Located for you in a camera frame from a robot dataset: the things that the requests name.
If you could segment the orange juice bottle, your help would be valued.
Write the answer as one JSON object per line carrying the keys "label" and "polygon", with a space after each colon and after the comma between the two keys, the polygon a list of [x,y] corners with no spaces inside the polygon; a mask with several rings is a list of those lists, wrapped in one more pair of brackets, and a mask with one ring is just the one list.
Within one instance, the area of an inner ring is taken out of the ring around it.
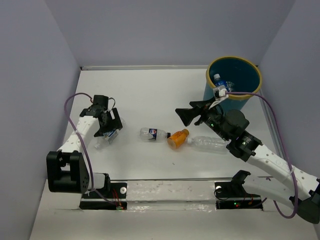
{"label": "orange juice bottle", "polygon": [[186,141],[189,134],[187,129],[175,132],[167,139],[169,147],[173,150],[178,149]]}

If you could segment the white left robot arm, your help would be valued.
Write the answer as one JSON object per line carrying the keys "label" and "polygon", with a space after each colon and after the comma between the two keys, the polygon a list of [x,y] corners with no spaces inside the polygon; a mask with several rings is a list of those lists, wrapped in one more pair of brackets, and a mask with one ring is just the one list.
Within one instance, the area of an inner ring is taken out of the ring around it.
{"label": "white left robot arm", "polygon": [[95,173],[87,146],[93,138],[98,146],[109,145],[123,128],[110,97],[94,95],[91,105],[79,114],[77,123],[71,122],[72,133],[65,143],[46,156],[48,188],[53,193],[86,194],[94,192],[104,198],[110,194],[111,180],[107,173]]}

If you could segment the dark blue Pepsi label bottle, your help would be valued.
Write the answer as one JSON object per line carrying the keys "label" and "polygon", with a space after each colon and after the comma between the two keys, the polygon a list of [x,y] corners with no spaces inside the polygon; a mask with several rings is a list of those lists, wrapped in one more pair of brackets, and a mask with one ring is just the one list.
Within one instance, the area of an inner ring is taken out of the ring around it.
{"label": "dark blue Pepsi label bottle", "polygon": [[158,128],[143,127],[139,136],[145,142],[163,142],[171,136],[171,133]]}

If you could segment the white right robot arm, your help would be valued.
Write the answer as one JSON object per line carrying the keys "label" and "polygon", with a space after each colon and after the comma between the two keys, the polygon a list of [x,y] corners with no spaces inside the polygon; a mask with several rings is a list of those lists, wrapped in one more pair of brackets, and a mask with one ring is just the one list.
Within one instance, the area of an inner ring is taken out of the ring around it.
{"label": "white right robot arm", "polygon": [[206,124],[224,141],[226,148],[236,158],[255,166],[271,180],[259,180],[249,172],[240,170],[230,183],[235,196],[244,193],[262,195],[291,208],[295,214],[312,224],[320,222],[320,179],[296,168],[271,151],[260,139],[246,131],[249,121],[237,109],[221,113],[218,102],[211,98],[191,101],[191,108],[177,108],[185,126],[198,117],[195,125]]}

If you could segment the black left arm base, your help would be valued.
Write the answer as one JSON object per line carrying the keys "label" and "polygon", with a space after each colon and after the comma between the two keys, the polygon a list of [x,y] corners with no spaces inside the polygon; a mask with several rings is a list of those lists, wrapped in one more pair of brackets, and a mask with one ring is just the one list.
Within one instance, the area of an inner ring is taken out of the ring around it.
{"label": "black left arm base", "polygon": [[98,193],[83,194],[80,199],[81,210],[126,210],[128,183],[125,181],[112,181],[110,190],[99,189]]}

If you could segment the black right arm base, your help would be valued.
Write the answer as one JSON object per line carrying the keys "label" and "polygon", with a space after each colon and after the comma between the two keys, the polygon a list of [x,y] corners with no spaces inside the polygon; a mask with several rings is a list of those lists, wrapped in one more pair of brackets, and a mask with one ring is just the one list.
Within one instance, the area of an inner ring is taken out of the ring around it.
{"label": "black right arm base", "polygon": [[240,170],[230,181],[218,181],[214,183],[213,194],[217,210],[263,210],[263,199],[260,195],[251,194],[245,191],[243,184],[248,171]]}

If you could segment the blue label white cap bottle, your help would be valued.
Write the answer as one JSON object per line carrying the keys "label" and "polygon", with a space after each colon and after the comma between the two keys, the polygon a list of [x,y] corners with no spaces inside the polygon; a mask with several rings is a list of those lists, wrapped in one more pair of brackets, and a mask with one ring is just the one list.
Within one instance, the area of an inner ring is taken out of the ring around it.
{"label": "blue label white cap bottle", "polygon": [[234,83],[225,80],[218,73],[213,75],[213,81],[216,87],[224,86],[228,92],[232,92],[234,90]]}

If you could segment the clear unlabelled plastic bottle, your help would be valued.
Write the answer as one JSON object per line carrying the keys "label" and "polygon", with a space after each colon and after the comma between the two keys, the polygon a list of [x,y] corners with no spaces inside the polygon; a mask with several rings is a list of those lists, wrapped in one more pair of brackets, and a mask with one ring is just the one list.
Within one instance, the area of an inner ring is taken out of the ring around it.
{"label": "clear unlabelled plastic bottle", "polygon": [[193,149],[206,153],[226,154],[227,143],[220,139],[208,136],[195,136],[187,139],[187,144]]}

